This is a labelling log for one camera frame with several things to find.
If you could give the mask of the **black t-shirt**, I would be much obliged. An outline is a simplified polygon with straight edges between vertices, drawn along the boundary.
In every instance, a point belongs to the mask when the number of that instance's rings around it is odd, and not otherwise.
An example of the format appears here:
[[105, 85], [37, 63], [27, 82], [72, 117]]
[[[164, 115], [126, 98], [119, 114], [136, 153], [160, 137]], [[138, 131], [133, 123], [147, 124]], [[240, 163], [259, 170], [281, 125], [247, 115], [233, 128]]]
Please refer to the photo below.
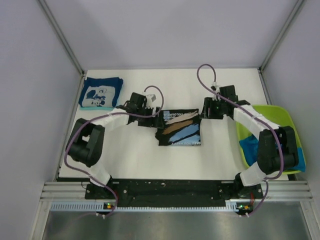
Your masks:
[[159, 146], [200, 146], [201, 118], [199, 109], [163, 110], [163, 128], [155, 133]]

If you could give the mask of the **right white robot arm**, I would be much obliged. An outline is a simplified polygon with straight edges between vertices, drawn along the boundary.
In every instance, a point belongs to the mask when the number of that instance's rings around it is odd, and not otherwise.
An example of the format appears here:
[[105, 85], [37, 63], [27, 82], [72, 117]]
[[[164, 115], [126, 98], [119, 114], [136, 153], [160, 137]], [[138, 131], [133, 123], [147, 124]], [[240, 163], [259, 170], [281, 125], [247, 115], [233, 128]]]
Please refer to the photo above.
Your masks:
[[245, 198], [263, 180], [274, 178], [299, 164], [295, 131], [291, 126], [281, 126], [268, 120], [246, 100], [239, 100], [234, 85], [209, 89], [213, 97], [206, 97], [200, 117], [221, 120], [230, 117], [244, 126], [257, 139], [255, 162], [238, 173], [233, 182], [233, 192]]

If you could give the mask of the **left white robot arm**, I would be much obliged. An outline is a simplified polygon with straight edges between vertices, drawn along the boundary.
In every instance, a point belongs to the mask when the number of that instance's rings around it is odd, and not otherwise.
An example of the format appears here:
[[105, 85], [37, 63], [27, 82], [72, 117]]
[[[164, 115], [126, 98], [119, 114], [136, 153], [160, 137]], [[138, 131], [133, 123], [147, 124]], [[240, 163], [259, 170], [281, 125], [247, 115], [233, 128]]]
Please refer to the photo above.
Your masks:
[[90, 182], [96, 185], [96, 192], [102, 198], [109, 198], [114, 191], [111, 175], [104, 167], [102, 160], [105, 135], [119, 127], [137, 122], [140, 127], [164, 128], [162, 120], [162, 107], [154, 107], [155, 94], [132, 93], [130, 99], [124, 104], [116, 106], [105, 115], [91, 120], [79, 118], [70, 134], [65, 155], [70, 156], [75, 162], [87, 167], [87, 170], [64, 164], [72, 169], [86, 174]]

